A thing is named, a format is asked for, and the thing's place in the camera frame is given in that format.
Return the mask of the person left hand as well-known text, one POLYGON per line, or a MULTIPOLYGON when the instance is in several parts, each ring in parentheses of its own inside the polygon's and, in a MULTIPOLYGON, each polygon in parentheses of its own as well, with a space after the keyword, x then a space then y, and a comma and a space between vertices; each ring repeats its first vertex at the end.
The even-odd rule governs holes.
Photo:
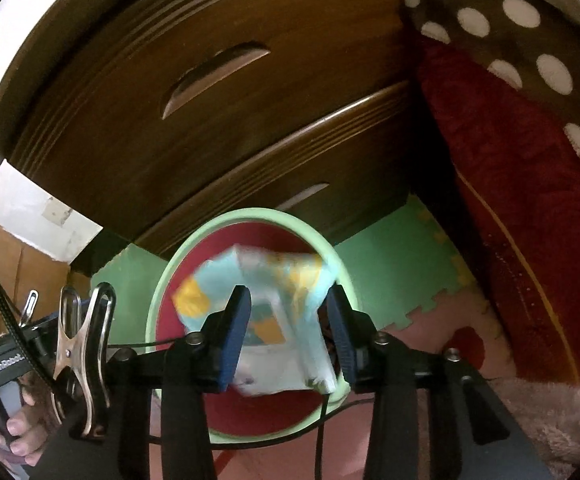
POLYGON ((51 422, 42 398, 30 388, 22 389, 22 408, 7 420, 7 430, 13 441, 10 452, 23 458, 28 466, 36 466, 51 434, 51 422))

